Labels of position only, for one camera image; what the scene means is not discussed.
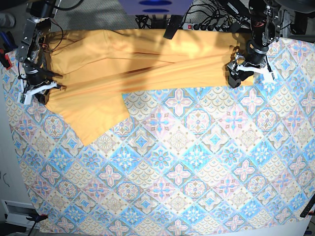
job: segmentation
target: shoe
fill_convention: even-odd
[[[15,17],[10,13],[0,13],[0,27],[12,28],[15,25]]]

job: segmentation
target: patterned tablecloth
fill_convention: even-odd
[[[315,192],[314,57],[313,44],[282,39],[269,51],[274,84],[125,94],[131,118],[86,147],[36,100],[16,103],[16,64],[1,68],[23,180],[49,215],[41,231],[206,235],[303,220]]]

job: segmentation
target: blue light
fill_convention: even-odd
[[[143,12],[147,12],[147,13],[165,13],[168,12],[167,9],[145,9],[143,10]]]
[[[172,4],[172,2],[167,0],[145,0],[141,1],[140,4],[147,6],[165,6]]]

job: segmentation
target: red clamp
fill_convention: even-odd
[[[10,58],[8,55],[4,53],[4,50],[0,48],[0,62],[1,64],[6,68],[6,70],[9,70],[12,68],[12,63],[10,61]]]

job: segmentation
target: orange fabric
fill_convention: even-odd
[[[162,29],[68,31],[48,66],[67,86],[52,89],[47,108],[71,125],[84,145],[129,117],[123,93],[153,89],[226,86],[226,64],[247,35]],[[60,33],[47,37],[50,48]],[[252,78],[242,85],[252,85]]]

